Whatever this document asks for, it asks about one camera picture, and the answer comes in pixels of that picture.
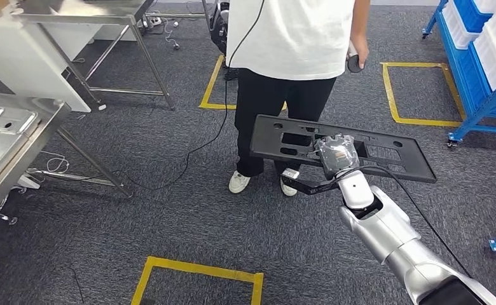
stainless steel table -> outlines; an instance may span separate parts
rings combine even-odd
[[[137,27],[137,21],[143,18],[145,12],[152,3],[153,0],[25,0],[21,1],[19,4],[19,8],[23,9],[23,13],[13,13],[13,16],[22,21],[38,24],[42,33],[44,33],[52,46],[59,52],[68,68],[70,68],[85,90],[97,103],[96,105],[90,105],[90,107],[92,106],[92,109],[96,109],[96,107],[100,104],[100,100],[93,94],[93,92],[164,96],[169,107],[174,109],[175,103],[166,89],[165,83],[163,82],[162,77],[154,64],[149,51],[143,43],[143,37]],[[96,63],[94,63],[87,75],[83,76],[70,61],[69,57],[64,53],[59,44],[57,44],[52,35],[46,30],[43,23],[117,24],[125,25],[125,27],[119,33],[117,38],[108,46]],[[129,29],[134,34],[137,44],[141,47],[141,50],[143,51],[143,54],[146,57],[151,70],[153,71],[156,81],[158,82],[159,90],[146,91],[90,86],[87,83],[89,78],[96,71],[96,69],[98,69],[100,64]]]
[[[19,120],[15,114],[17,110],[22,109],[27,111],[28,116],[24,116],[24,120]],[[18,182],[21,175],[26,172],[31,162],[56,132],[91,162],[108,180],[37,170],[34,171],[35,173],[40,172],[52,177],[116,186],[127,196],[132,196],[132,192],[112,172],[82,148],[61,126],[70,111],[70,107],[60,100],[0,94],[0,205],[4,204],[11,188]]]

gray carpet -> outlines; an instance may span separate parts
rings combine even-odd
[[[373,7],[366,70],[338,79],[321,121],[416,138],[439,180],[406,186],[472,275],[496,294],[496,253],[487,247],[487,239],[496,237],[496,134],[470,133],[449,151],[451,128],[396,124],[389,112],[380,62],[446,61],[437,30],[420,39],[430,15],[429,8]],[[225,115],[198,108],[219,55],[204,24],[183,20],[173,37],[179,51],[160,35],[145,41],[177,111],[165,110],[160,98],[103,93],[106,111],[81,120],[73,114],[66,123],[107,166],[149,187],[175,179],[184,155],[215,136]],[[97,41],[84,50],[84,69],[106,46]],[[136,49],[119,43],[91,84],[156,88]],[[456,118],[442,74],[402,68],[390,74],[404,116]],[[419,88],[424,80],[428,85]],[[407,83],[416,88],[400,85]],[[235,85],[229,85],[228,102],[234,103]],[[211,100],[223,97],[219,80]],[[338,192],[285,198],[270,163],[242,194],[227,190],[236,161],[232,114],[220,137],[192,155],[188,171],[171,187],[149,191],[129,183],[137,194],[126,199],[112,188],[47,179],[38,191],[12,194],[6,213],[19,222],[8,227],[0,221],[0,303],[81,303],[76,274],[85,303],[128,304],[153,255],[263,272],[263,304],[407,304],[398,281],[340,223]],[[46,150],[65,154],[73,173],[96,174],[58,138]],[[43,168],[47,159],[40,156],[34,166]],[[308,167],[303,175],[320,177]],[[424,243],[457,267],[396,184],[369,179],[410,215]],[[144,302],[248,304],[249,294],[244,283],[155,268]]]

yellow floor tape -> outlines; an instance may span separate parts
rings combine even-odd
[[[462,119],[465,119],[465,112],[464,112],[464,108],[462,107],[458,90],[456,89],[456,86],[452,81],[452,75],[450,75],[450,71],[448,70],[448,66],[446,64],[430,63],[430,62],[382,62],[381,64],[383,65],[383,82],[385,83],[385,90],[387,91],[390,113],[396,123],[412,124],[412,125],[428,125],[428,126],[451,126],[451,127],[458,127],[461,125],[462,122],[457,122],[457,121],[400,118],[396,107],[396,101],[394,100],[394,92],[392,91],[392,85],[390,84],[389,67],[420,67],[420,68],[439,67],[443,70],[444,79],[448,84],[448,88],[450,89],[450,93],[452,94],[452,97],[454,99],[454,103],[456,103],[456,107],[458,108],[460,117]]]
[[[210,94],[212,93],[212,89],[214,88],[214,83],[216,82],[216,78],[218,77],[218,73],[220,72],[220,68],[222,68],[222,61],[224,60],[224,55],[218,56],[218,60],[216,60],[216,64],[214,65],[214,70],[210,75],[209,83],[207,84],[207,88],[205,89],[205,93],[203,93],[203,98],[201,99],[201,103],[199,104],[199,108],[205,109],[215,109],[215,110],[225,110],[226,107],[224,104],[212,104],[209,103]],[[228,105],[228,110],[237,109],[237,105]],[[282,106],[282,111],[287,109],[287,104],[284,102],[284,106]]]
[[[151,270],[153,267],[173,269],[182,272],[198,273],[201,275],[216,276],[218,278],[227,278],[229,280],[245,281],[248,283],[253,283],[254,287],[252,289],[252,301],[251,305],[261,304],[261,293],[263,291],[263,273],[248,273],[244,271],[237,271],[231,269],[223,269],[212,266],[205,266],[199,264],[192,264],[190,262],[179,262],[172,261],[170,259],[162,259],[159,257],[149,256],[143,267],[143,272],[141,273],[141,278],[132,297],[132,305],[139,305],[141,298],[143,297],[143,291],[147,286],[149,277],[151,276]]]

electrical wire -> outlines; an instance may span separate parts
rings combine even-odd
[[[254,29],[254,27],[256,26],[256,24],[258,23],[259,18],[261,16],[261,12],[263,11],[263,5],[264,4],[265,4],[265,0],[262,0],[261,1],[261,6],[259,7],[258,17],[255,19],[255,21],[252,24],[252,26],[250,27],[250,29],[246,32],[246,34],[244,35],[244,37],[241,39],[241,41],[239,42],[239,44],[237,45],[237,47],[235,48],[235,50],[231,54],[230,63],[233,60],[233,57],[235,56],[238,48],[246,40],[246,37],[248,37],[248,35],[252,32],[252,30]],[[136,182],[127,173],[125,173],[123,171],[119,171],[119,172],[122,173],[131,183],[133,183],[133,184],[135,184],[135,185],[137,185],[137,186],[139,186],[139,187],[141,187],[143,189],[147,189],[149,191],[158,191],[160,189],[163,189],[163,188],[166,188],[166,187],[169,187],[169,186],[174,185],[186,173],[186,171],[188,169],[189,161],[190,161],[190,155],[193,154],[193,153],[195,153],[195,152],[197,152],[197,151],[199,151],[200,149],[203,149],[207,145],[213,143],[216,139],[218,139],[218,137],[222,133],[222,129],[224,128],[224,125],[226,124],[226,120],[228,118],[228,80],[227,79],[225,80],[224,108],[225,108],[226,113],[224,115],[224,119],[222,121],[222,124],[220,125],[220,129],[218,130],[218,133],[216,134],[216,136],[214,136],[214,138],[212,140],[208,141],[207,143],[203,144],[202,146],[200,146],[200,147],[198,147],[196,149],[193,149],[193,150],[189,151],[188,154],[186,154],[186,161],[185,161],[185,164],[184,164],[184,169],[182,170],[181,174],[179,176],[177,176],[177,178],[175,178],[172,182],[168,182],[168,183],[166,183],[166,184],[164,184],[162,186],[159,186],[159,187],[149,187],[149,186],[144,186],[144,185]]]
[[[66,160],[66,157],[61,155],[61,154],[56,154],[54,152],[49,152],[49,151],[40,151],[41,153],[44,153],[44,154],[49,154],[51,156],[55,156],[55,158],[51,158],[48,160],[48,162],[46,163],[46,168],[48,169],[48,172],[55,172],[55,173],[66,173],[66,171],[68,171],[68,168],[70,167],[70,162],[68,162],[68,160]],[[59,164],[57,165],[57,167],[52,170],[50,168],[50,163],[52,161],[59,161]],[[64,170],[59,170],[60,167],[65,164],[66,167]]]
[[[363,165],[363,166],[358,166],[356,168],[351,168],[351,169],[346,170],[344,172],[338,173],[338,175],[333,179],[333,182],[339,182],[340,180],[344,179],[345,176],[347,176],[348,174],[350,174],[352,172],[355,172],[357,170],[362,171],[363,169],[367,169],[367,168],[373,168],[373,169],[381,170],[381,171],[385,172],[387,175],[389,175],[391,178],[393,178],[398,183],[398,185],[405,192],[405,194],[407,195],[407,197],[409,198],[409,200],[411,200],[412,204],[415,206],[415,208],[417,209],[417,211],[420,214],[420,216],[422,216],[422,218],[424,219],[424,221],[426,221],[426,223],[428,224],[428,226],[432,230],[432,232],[435,234],[435,236],[437,236],[437,238],[439,239],[439,241],[447,249],[448,253],[450,253],[450,255],[458,263],[458,265],[460,265],[460,267],[464,270],[465,274],[468,277],[472,278],[472,276],[468,272],[467,268],[465,268],[465,266],[462,264],[462,262],[460,261],[460,259],[458,259],[458,257],[454,253],[454,251],[452,251],[452,249],[450,248],[450,246],[448,246],[448,244],[445,242],[445,240],[443,239],[443,237],[437,232],[437,230],[431,224],[431,222],[428,220],[428,218],[426,217],[426,215],[424,215],[424,213],[422,212],[422,210],[420,209],[420,207],[417,205],[417,202],[413,199],[413,197],[411,196],[411,194],[409,193],[409,191],[405,188],[405,186],[403,185],[403,183],[390,170],[388,170],[388,169],[386,169],[386,168],[384,168],[382,166],[377,166],[377,165]]]
[[[68,266],[68,268],[70,268],[70,270],[72,270],[72,272],[74,273],[74,279],[76,280],[76,284],[78,284],[79,296],[81,297],[81,302],[85,303],[85,301],[83,300],[83,293],[81,292],[81,285],[79,284],[78,276],[76,275],[76,270],[74,270],[74,268],[70,266]]]

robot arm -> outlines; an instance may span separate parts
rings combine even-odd
[[[283,143],[286,132],[311,137],[313,145]],[[353,133],[366,140],[357,141],[343,135]],[[411,226],[407,214],[381,189],[368,184],[360,169],[368,169],[375,175],[385,173],[374,171],[377,166],[359,165],[370,161],[390,168],[390,164],[398,162],[385,163],[381,157],[372,158],[368,146],[397,151],[405,172],[393,175],[402,179],[435,181],[424,154],[413,139],[314,122],[259,116],[251,151],[264,158],[322,166],[328,181],[301,180],[299,172],[289,168],[282,173],[282,180],[309,195],[339,188],[344,205],[338,209],[343,223],[362,240],[379,263],[390,268],[413,304],[496,305],[496,297],[482,284],[445,264],[420,242],[420,235]]]
[[[317,141],[326,176],[340,177],[324,184],[325,190],[337,184],[343,195],[344,205],[339,207],[343,223],[378,262],[390,268],[413,304],[496,305],[496,297],[484,286],[452,269],[420,242],[409,217],[392,199],[370,186],[360,170],[351,172],[359,164],[352,143],[352,137],[342,135]],[[285,184],[311,194],[309,186],[296,180],[298,172],[287,169],[282,177]]]
[[[340,187],[342,192],[354,197],[360,179],[355,178],[356,187],[352,187],[348,179],[345,177]],[[367,185],[365,182],[362,192],[366,191],[364,187]],[[345,200],[345,206],[339,207],[340,218],[362,240],[375,259],[390,268],[407,290],[413,304],[496,304],[496,297],[484,286],[454,270],[431,252],[411,227],[407,214],[381,189],[371,186],[369,190],[373,194],[371,204],[353,209]]]

